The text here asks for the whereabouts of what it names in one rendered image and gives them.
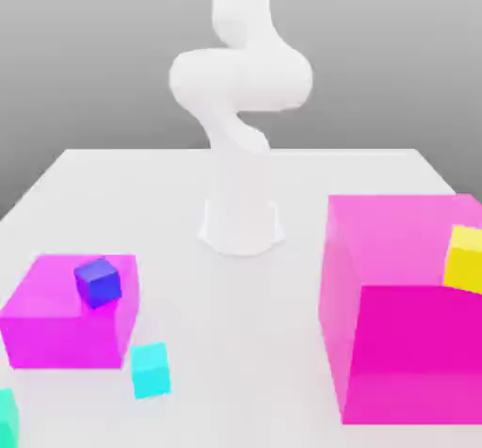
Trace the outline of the small teal cube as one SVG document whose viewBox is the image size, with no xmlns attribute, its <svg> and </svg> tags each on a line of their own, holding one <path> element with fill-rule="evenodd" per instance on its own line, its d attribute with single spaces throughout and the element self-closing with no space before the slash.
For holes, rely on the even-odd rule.
<svg viewBox="0 0 482 448">
<path fill-rule="evenodd" d="M 10 388 L 0 390 L 0 448 L 18 448 L 19 410 Z"/>
</svg>

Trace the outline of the large magenta box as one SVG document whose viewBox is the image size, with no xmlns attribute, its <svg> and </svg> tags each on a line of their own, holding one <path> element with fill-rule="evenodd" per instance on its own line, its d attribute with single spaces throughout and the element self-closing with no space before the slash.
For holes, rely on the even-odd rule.
<svg viewBox="0 0 482 448">
<path fill-rule="evenodd" d="M 122 297 L 92 309 L 74 269 L 97 254 L 43 254 L 0 309 L 0 333 L 14 369 L 120 369 L 139 310 L 134 255 L 105 258 L 118 269 Z"/>
</svg>

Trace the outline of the small yellow cube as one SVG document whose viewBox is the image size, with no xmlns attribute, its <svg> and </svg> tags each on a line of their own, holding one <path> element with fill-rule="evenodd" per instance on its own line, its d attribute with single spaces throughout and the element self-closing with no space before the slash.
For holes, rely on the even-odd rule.
<svg viewBox="0 0 482 448">
<path fill-rule="evenodd" d="M 443 285 L 482 295 L 482 229 L 452 228 Z"/>
</svg>

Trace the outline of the large pink box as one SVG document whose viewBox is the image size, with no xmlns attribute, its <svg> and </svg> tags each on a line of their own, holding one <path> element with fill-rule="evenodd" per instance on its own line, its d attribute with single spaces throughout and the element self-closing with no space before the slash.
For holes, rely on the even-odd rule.
<svg viewBox="0 0 482 448">
<path fill-rule="evenodd" d="M 318 319 L 344 424 L 482 424 L 482 295 L 445 286 L 456 195 L 332 195 Z"/>
</svg>

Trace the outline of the small blue cube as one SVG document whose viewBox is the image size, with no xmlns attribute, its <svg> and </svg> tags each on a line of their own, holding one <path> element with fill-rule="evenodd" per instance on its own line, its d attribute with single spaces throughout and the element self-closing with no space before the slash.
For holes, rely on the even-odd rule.
<svg viewBox="0 0 482 448">
<path fill-rule="evenodd" d="M 78 294 L 92 309 L 121 298 L 120 273 L 106 258 L 77 266 L 73 274 Z"/>
</svg>

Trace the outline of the small cyan cube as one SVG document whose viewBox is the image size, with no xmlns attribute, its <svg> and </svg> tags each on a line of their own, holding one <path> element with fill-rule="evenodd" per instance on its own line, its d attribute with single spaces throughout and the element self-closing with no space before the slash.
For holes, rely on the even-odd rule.
<svg viewBox="0 0 482 448">
<path fill-rule="evenodd" d="M 171 393 L 168 351 L 164 343 L 132 346 L 130 366 L 135 399 Z"/>
</svg>

